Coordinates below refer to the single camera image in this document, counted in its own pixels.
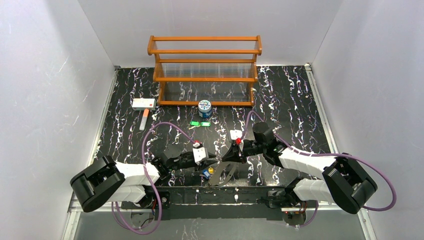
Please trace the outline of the large silver carabiner keyring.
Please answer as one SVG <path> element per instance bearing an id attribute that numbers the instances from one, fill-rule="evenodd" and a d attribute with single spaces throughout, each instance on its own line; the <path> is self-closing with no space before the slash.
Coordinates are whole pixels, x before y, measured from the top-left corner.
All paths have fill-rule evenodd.
<path id="1" fill-rule="evenodd" d="M 209 185 L 219 187 L 226 185 L 234 176 L 237 166 L 236 162 L 223 161 L 219 163 L 208 181 Z"/>

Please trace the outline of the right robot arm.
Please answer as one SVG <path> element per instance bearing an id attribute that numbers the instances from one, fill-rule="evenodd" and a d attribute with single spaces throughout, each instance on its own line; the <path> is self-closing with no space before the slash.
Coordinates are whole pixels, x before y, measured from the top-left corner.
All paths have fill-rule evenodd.
<path id="1" fill-rule="evenodd" d="M 246 163 L 248 157 L 262 155 L 271 165 L 314 177 L 298 177 L 283 190 L 270 191 L 262 198 L 270 208 L 318 201 L 356 214 L 378 190 L 376 182 L 348 154 L 334 156 L 300 150 L 277 139 L 265 122 L 254 124 L 252 130 L 253 140 L 243 139 L 241 130 L 230 131 L 231 146 L 222 157 L 223 162 Z"/>

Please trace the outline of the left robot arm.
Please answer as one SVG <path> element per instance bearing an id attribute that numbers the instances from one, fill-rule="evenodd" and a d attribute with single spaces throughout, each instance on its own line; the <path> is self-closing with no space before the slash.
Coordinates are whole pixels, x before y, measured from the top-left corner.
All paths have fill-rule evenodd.
<path id="1" fill-rule="evenodd" d="M 110 155 L 94 161 L 70 180 L 70 186 L 85 213 L 109 202 L 141 204 L 145 187 L 166 180 L 172 171 L 193 168 L 207 170 L 217 162 L 216 155 L 204 146 L 183 151 L 169 146 L 146 164 L 122 163 Z"/>

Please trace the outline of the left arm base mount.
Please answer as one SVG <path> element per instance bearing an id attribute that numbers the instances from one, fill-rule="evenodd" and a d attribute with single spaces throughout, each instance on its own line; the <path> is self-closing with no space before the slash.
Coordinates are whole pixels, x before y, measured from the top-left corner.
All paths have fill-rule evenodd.
<path id="1" fill-rule="evenodd" d="M 159 200 L 157 199 L 156 194 L 148 192 L 139 202 L 133 203 L 130 201 L 123 201 L 120 207 L 124 210 L 133 210 L 133 209 L 150 209 L 158 210 L 159 204 L 161 204 L 162 209 L 168 209 L 171 205 L 171 193 L 169 191 L 159 191 Z"/>

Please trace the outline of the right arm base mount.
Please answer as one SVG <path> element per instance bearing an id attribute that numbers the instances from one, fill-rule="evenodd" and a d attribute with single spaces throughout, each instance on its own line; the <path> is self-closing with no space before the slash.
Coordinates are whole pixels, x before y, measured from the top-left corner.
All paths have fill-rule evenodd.
<path id="1" fill-rule="evenodd" d="M 261 197 L 256 201 L 258 204 L 264 204 L 267 208 L 270 209 L 281 209 L 281 208 L 298 208 L 302 211 L 304 208 L 311 203 L 311 201 L 302 201 L 291 195 L 267 195 Z"/>

